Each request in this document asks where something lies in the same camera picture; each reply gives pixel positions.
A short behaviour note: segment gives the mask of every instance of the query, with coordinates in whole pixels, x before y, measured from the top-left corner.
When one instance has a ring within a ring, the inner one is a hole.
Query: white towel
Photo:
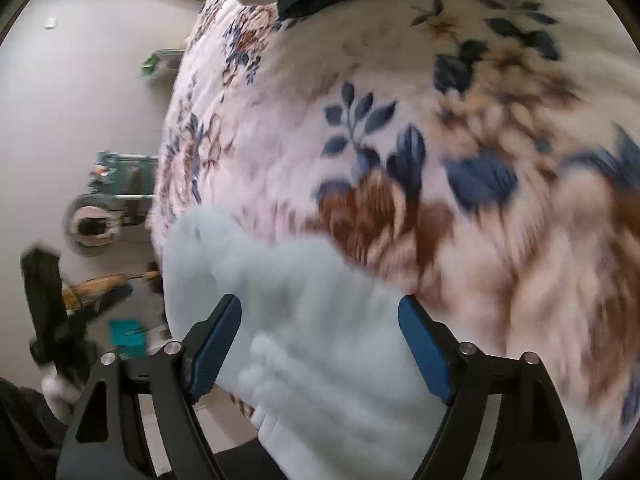
[[[323,237],[270,245],[215,206],[176,222],[163,263],[177,339],[223,294],[240,299],[241,327],[217,383],[256,407],[258,438],[291,480],[412,477],[445,407],[399,329],[401,292],[348,266]],[[496,410],[489,403],[487,413]],[[597,478],[608,437],[579,413],[570,423],[583,477]],[[484,456],[491,439],[479,439]],[[465,479],[483,466],[474,460]]]

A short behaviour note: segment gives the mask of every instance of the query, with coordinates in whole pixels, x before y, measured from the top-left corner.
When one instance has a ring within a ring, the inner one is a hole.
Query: floral bedspread
[[[640,55],[605,0],[208,0],[149,216],[324,232],[607,434],[640,406]]]

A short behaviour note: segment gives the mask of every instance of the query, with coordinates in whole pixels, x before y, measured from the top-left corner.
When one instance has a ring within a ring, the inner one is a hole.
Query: floor
[[[160,437],[153,403],[149,396],[142,397],[142,421],[146,441],[156,474],[160,475],[169,471],[171,467]],[[241,415],[228,394],[218,387],[215,387],[210,394],[203,396],[194,410],[200,427],[207,437],[209,447],[214,453],[239,446],[256,437],[255,428]]]
[[[148,233],[132,228],[126,241],[97,258],[66,246],[62,215],[84,191],[95,153],[158,152],[172,81],[150,82],[142,62],[158,48],[180,47],[203,0],[31,0],[0,44],[0,376],[38,388],[29,353],[33,326],[20,276],[20,253],[36,241],[60,251],[73,282],[110,272],[141,272],[153,259]],[[50,18],[57,20],[45,29]],[[161,300],[144,284],[112,316],[158,321]],[[106,319],[91,334],[108,346]],[[196,406],[214,452],[255,436],[225,392]],[[150,399],[143,420],[158,472],[169,463]]]

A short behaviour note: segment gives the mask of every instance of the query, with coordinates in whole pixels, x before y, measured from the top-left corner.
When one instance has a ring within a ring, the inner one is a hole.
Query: teal box
[[[122,359],[146,355],[145,331],[137,319],[111,319],[109,334],[111,343]]]

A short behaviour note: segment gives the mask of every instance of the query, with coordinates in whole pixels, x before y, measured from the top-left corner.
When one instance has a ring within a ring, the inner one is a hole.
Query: green object
[[[152,54],[146,61],[142,64],[142,75],[152,75],[156,70],[156,65],[160,61],[160,58],[156,56],[156,54]]]
[[[111,319],[109,334],[121,358],[133,359],[146,355],[145,331],[137,319]]]
[[[154,192],[158,167],[155,157],[99,152],[95,167],[100,171],[94,170],[89,175],[89,190],[93,194],[152,195]],[[132,186],[134,178],[139,181],[136,186]]]

